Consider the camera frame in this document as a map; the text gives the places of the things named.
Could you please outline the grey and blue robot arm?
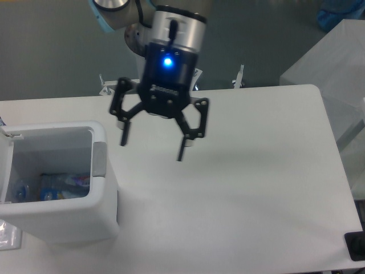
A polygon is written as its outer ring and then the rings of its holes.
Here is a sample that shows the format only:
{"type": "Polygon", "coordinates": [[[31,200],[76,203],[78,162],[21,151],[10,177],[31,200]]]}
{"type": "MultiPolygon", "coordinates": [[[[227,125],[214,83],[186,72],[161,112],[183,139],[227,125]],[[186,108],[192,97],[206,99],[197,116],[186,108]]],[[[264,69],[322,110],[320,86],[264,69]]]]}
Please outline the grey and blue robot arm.
{"type": "Polygon", "coordinates": [[[117,81],[109,112],[128,140],[141,111],[174,119],[182,132],[178,160],[188,141],[204,138],[209,99],[190,95],[212,1],[90,1],[105,32],[136,26],[134,52],[145,60],[138,84],[117,81]]]}

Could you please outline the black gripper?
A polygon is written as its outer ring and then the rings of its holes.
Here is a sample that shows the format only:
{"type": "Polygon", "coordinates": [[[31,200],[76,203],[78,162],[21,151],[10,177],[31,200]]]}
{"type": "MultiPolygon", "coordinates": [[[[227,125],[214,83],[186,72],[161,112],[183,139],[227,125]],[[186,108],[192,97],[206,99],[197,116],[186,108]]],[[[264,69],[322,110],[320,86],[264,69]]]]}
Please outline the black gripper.
{"type": "Polygon", "coordinates": [[[131,119],[143,110],[167,119],[176,117],[182,132],[178,162],[183,160],[188,141],[205,137],[209,99],[191,98],[190,101],[189,94],[197,60],[196,53],[151,42],[147,47],[143,77],[138,87],[129,78],[121,77],[117,80],[109,113],[117,118],[117,126],[122,130],[121,146],[127,145],[131,119]],[[124,97],[127,91],[135,87],[141,102],[126,111],[123,109],[124,97]],[[182,112],[189,103],[200,113],[197,128],[190,128],[182,112]]]}

